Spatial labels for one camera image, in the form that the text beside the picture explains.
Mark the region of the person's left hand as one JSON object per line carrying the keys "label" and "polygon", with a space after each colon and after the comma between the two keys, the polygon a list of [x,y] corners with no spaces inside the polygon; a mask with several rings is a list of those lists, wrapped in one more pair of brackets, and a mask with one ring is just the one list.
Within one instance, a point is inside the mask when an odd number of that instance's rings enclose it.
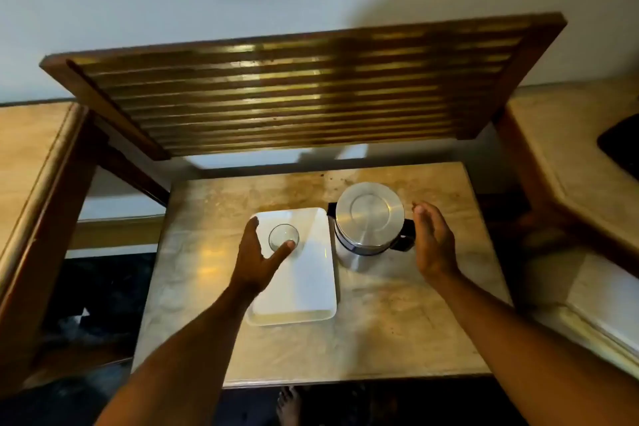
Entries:
{"label": "person's left hand", "polygon": [[235,268],[229,287],[238,291],[248,300],[254,300],[270,283],[276,271],[267,271],[257,235],[257,216],[247,222],[239,244]]}

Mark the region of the person's right hand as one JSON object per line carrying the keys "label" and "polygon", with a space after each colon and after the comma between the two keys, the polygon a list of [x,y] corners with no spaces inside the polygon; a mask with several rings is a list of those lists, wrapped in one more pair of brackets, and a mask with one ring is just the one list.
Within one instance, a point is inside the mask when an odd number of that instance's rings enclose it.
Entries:
{"label": "person's right hand", "polygon": [[455,238],[436,206],[424,201],[413,202],[412,207],[413,204],[426,208],[426,244],[415,246],[417,268],[427,283],[438,290],[448,278],[460,275]]}

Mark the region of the person's right forearm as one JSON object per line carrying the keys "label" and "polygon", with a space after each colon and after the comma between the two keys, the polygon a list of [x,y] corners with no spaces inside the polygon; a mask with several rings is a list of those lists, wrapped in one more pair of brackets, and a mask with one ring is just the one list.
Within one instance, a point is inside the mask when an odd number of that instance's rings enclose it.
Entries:
{"label": "person's right forearm", "polygon": [[424,272],[530,426],[639,426],[639,381],[456,270]]}

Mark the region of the person's left forearm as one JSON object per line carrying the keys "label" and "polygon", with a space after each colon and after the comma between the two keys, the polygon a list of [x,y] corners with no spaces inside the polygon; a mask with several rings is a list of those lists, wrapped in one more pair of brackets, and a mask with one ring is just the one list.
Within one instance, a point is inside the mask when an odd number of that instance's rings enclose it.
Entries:
{"label": "person's left forearm", "polygon": [[154,350],[101,412],[95,426],[210,424],[255,288],[229,285]]}

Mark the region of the small clear glass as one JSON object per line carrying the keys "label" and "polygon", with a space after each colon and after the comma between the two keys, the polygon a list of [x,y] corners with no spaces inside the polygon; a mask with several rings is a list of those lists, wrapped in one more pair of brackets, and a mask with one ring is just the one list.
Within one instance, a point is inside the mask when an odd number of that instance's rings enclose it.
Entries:
{"label": "small clear glass", "polygon": [[300,235],[296,227],[289,223],[282,223],[271,230],[268,244],[271,250],[276,252],[283,244],[291,242],[294,250],[299,245],[299,239]]}

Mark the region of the white rectangular tray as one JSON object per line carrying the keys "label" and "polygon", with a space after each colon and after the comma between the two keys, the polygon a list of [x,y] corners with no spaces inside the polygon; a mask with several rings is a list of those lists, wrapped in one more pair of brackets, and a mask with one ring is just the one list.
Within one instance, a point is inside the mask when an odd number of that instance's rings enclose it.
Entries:
{"label": "white rectangular tray", "polygon": [[331,319],[337,311],[330,220],[324,209],[309,207],[257,212],[257,235],[265,258],[271,230],[289,223],[299,231],[299,245],[280,265],[267,288],[247,309],[249,325],[271,326]]}

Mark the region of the stainless steel kettle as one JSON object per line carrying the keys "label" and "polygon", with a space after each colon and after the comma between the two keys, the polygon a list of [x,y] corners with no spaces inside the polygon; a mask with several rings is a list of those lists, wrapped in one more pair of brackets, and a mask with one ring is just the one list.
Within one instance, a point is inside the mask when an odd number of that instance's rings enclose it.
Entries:
{"label": "stainless steel kettle", "polygon": [[415,244],[415,225],[405,217],[400,197],[387,186],[359,182],[348,187],[337,202],[327,205],[337,241],[359,256],[388,250],[408,252]]}

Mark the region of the person's bare foot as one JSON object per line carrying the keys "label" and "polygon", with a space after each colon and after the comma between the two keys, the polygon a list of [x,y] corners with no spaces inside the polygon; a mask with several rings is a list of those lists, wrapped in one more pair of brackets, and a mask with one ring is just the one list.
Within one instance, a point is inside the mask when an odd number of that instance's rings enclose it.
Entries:
{"label": "person's bare foot", "polygon": [[294,386],[279,391],[276,414],[280,426],[300,426],[301,408],[302,399]]}

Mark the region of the wooden framed stone counter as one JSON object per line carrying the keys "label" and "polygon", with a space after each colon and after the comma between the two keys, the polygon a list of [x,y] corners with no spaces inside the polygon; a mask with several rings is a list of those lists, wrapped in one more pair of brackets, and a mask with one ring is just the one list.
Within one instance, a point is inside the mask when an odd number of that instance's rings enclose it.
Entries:
{"label": "wooden framed stone counter", "polygon": [[639,180],[597,146],[639,114],[639,74],[519,91],[495,124],[531,211],[525,312],[639,379]]}
{"label": "wooden framed stone counter", "polygon": [[42,324],[96,167],[166,207],[170,192],[64,100],[0,105],[0,398],[129,360],[133,345],[49,349]]}

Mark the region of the wooden slatted shelf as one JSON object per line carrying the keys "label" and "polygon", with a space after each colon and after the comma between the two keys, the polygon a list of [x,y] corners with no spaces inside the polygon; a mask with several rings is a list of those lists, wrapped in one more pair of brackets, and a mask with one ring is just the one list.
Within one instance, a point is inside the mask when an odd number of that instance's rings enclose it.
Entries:
{"label": "wooden slatted shelf", "polygon": [[560,12],[75,51],[40,68],[154,161],[473,139]]}

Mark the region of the black sink basin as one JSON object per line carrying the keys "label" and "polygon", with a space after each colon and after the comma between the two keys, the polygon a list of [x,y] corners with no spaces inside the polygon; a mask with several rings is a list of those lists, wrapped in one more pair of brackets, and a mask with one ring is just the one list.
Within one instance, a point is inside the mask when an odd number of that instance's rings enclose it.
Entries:
{"label": "black sink basin", "polygon": [[604,131],[596,143],[618,167],[639,182],[639,113]]}

